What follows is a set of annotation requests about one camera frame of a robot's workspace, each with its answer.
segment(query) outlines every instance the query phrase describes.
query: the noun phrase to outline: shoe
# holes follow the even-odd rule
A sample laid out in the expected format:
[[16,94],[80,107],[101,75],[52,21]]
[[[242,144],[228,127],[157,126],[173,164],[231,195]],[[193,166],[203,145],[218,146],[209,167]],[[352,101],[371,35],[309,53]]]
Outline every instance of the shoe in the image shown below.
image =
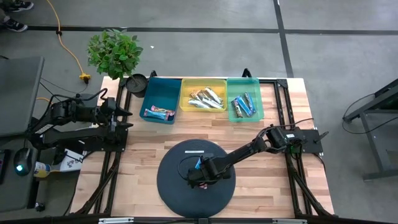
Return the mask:
[[12,2],[8,7],[7,11],[9,12],[21,12],[25,10],[29,10],[33,8],[33,3],[32,2],[24,2],[21,0],[15,0]]
[[2,22],[2,25],[14,32],[22,32],[27,30],[27,25],[21,24],[20,22],[15,21],[14,19],[9,18],[6,22]]

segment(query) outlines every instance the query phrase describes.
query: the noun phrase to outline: yellow extension cord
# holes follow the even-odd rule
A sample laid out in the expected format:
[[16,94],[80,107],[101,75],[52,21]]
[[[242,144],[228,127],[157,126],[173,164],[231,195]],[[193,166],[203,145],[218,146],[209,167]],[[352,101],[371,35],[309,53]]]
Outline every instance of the yellow extension cord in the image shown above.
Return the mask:
[[50,0],[47,0],[47,2],[48,2],[49,5],[51,6],[51,8],[52,8],[52,10],[53,10],[53,12],[54,12],[54,14],[55,14],[55,17],[57,18],[57,22],[58,22],[58,33],[57,33],[57,35],[58,35],[58,39],[59,39],[59,41],[60,41],[60,43],[61,43],[61,46],[62,46],[67,52],[69,52],[70,55],[73,56],[73,58],[75,58],[77,64],[79,65],[80,71],[81,71],[81,75],[79,76],[79,78],[80,78],[81,80],[83,80],[86,84],[88,84],[88,80],[91,79],[91,75],[86,74],[86,73],[83,71],[83,69],[82,69],[82,67],[81,67],[81,65],[80,65],[80,62],[79,62],[79,60],[77,59],[77,57],[76,57],[66,46],[64,46],[64,44],[62,43],[61,33],[60,33],[60,32],[61,32],[61,22],[60,22],[60,18],[58,17],[58,14],[57,14],[57,12],[55,11],[54,7],[52,6]]
[[50,100],[47,99],[46,97],[37,97],[36,100],[45,100],[47,102],[50,102]]

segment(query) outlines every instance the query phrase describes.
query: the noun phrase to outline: wooden table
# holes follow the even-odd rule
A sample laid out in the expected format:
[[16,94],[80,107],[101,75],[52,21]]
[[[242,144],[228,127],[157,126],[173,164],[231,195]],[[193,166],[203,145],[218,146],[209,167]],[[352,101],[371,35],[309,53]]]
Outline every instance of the wooden table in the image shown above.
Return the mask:
[[[288,78],[290,98],[296,121],[311,118],[310,105],[302,78]],[[105,77],[102,88],[107,96],[116,97],[118,81]],[[285,100],[280,90],[283,107]],[[165,153],[187,139],[207,139],[231,152],[250,142],[270,124],[279,124],[274,88],[261,84],[264,119],[258,123],[231,123],[228,113],[197,113],[178,110],[173,125],[150,123],[139,117],[143,99],[131,99],[128,119],[134,124],[129,129],[126,151],[122,153],[118,181],[114,195],[112,216],[122,217],[178,217],[160,199],[156,186],[157,169]],[[300,123],[313,128],[312,121]],[[76,186],[71,212],[77,211],[89,199],[101,175],[104,153],[96,152],[84,160]],[[304,154],[303,163],[307,184],[319,202],[333,213],[325,171],[314,155]],[[228,206],[215,217],[273,218],[294,217],[285,157],[283,154],[260,153],[235,165],[236,188]],[[301,190],[297,191],[300,208],[304,211]],[[104,192],[103,207],[108,190]]]

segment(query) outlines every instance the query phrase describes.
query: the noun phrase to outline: round black base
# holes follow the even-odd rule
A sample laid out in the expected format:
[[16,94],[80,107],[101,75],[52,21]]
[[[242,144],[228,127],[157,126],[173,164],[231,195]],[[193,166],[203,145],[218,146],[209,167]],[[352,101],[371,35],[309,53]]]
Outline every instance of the round black base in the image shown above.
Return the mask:
[[133,74],[126,80],[127,90],[138,98],[143,98],[147,90],[148,80],[142,74]]
[[[234,194],[236,175],[230,168],[231,178],[219,180],[207,189],[191,188],[177,171],[180,161],[190,156],[224,156],[225,151],[218,145],[201,139],[181,142],[171,148],[160,163],[157,172],[157,190],[164,203],[173,212],[187,218],[208,218],[216,215],[231,200]],[[187,175],[188,169],[195,167],[198,157],[184,160],[180,173]]]

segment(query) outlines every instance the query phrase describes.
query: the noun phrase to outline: yellow bin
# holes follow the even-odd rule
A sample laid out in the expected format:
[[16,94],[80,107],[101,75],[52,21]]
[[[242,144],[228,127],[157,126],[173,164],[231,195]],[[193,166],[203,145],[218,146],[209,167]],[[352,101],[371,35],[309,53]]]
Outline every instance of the yellow bin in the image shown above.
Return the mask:
[[[197,108],[196,106],[188,104],[188,100],[192,98],[191,92],[194,90],[204,90],[205,87],[210,87],[221,99],[223,99],[223,108]],[[181,83],[181,94],[180,94],[180,107],[183,111],[199,111],[199,112],[212,112],[222,113],[227,107],[226,97],[226,81],[219,79],[204,79],[204,78],[183,78]]]

